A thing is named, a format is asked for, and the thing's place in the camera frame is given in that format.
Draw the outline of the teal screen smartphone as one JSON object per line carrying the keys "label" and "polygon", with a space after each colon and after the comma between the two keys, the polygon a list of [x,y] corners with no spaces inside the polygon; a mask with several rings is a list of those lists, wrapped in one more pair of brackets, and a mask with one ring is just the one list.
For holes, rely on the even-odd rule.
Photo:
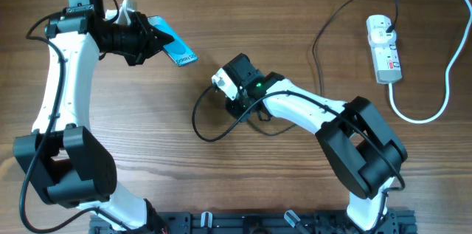
{"label": "teal screen smartphone", "polygon": [[198,60],[198,56],[161,16],[151,16],[148,21],[159,31],[165,32],[174,38],[173,42],[164,45],[163,51],[176,66],[186,66]]}

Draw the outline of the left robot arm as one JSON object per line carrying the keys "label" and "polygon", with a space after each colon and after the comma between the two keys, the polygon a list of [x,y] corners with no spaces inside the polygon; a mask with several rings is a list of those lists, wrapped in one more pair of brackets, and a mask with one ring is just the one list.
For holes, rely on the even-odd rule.
{"label": "left robot arm", "polygon": [[13,146],[25,173],[21,192],[33,187],[45,204],[93,213],[118,233],[166,233],[152,204],[118,182],[112,155],[91,133],[89,105],[94,68],[107,53],[140,65],[174,37],[135,10],[106,18],[103,0],[69,0],[41,23],[49,71],[32,131]]}

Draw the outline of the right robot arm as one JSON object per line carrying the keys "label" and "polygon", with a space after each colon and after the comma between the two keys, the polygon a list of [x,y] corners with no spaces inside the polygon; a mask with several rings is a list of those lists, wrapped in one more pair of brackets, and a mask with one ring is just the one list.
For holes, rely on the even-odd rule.
{"label": "right robot arm", "polygon": [[405,188],[400,167],[407,151],[376,107],[310,93],[276,72],[263,75],[240,53],[212,76],[239,122],[250,114],[277,117],[314,134],[334,174],[350,192],[347,217],[361,231],[379,230],[389,192]]}

